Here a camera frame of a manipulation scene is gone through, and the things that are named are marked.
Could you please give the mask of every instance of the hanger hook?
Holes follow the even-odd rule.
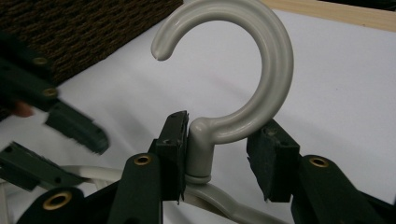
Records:
[[[210,181],[214,147],[241,140],[271,119],[288,95],[293,55],[288,33],[276,14],[258,0],[197,0],[178,8],[160,28],[151,45],[159,61],[168,59],[178,41],[207,21],[229,21],[255,40],[262,57],[257,90],[240,109],[221,118],[198,118],[189,129],[186,181]]]

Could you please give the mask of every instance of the brass grommet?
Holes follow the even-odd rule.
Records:
[[[42,57],[33,58],[33,63],[36,65],[44,65],[48,62],[49,61],[46,58],[42,58]]]
[[[134,164],[136,165],[147,165],[151,162],[150,156],[140,156],[138,158],[134,158]]]
[[[325,168],[325,167],[329,166],[329,163],[327,161],[325,161],[319,157],[313,157],[313,158],[309,159],[309,162],[311,162],[313,165],[315,165],[317,167],[321,167],[321,168]]]
[[[70,191],[62,191],[55,195],[52,195],[43,203],[43,208],[45,210],[56,210],[65,206],[72,199],[72,193]]]
[[[43,90],[43,95],[45,95],[47,97],[56,96],[57,94],[58,94],[58,92],[54,88],[48,88],[48,89]]]

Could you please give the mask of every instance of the wooden edge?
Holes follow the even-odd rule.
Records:
[[[396,32],[396,12],[316,0],[262,0],[272,9]]]

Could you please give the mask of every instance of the wicker basket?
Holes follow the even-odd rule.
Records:
[[[53,60],[60,84],[164,19],[182,0],[2,0],[0,30]],[[7,113],[0,111],[0,120]]]

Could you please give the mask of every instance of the white table surface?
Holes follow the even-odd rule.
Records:
[[[275,116],[301,154],[336,162],[361,191],[393,203],[396,193],[396,33],[276,11],[294,49],[290,94]],[[46,114],[0,123],[0,146],[16,141],[60,165],[122,169],[146,152],[168,115],[190,120],[234,112],[255,91],[261,71],[247,32],[224,21],[191,30],[173,56],[157,62],[150,44],[156,25],[107,59],[65,82],[61,98],[108,133],[110,149],[91,154],[42,125]],[[289,203],[265,203],[250,171],[246,141],[216,146],[211,184],[238,202],[292,223]],[[18,218],[41,193],[8,195]],[[164,223],[232,223],[191,205],[166,203]]]

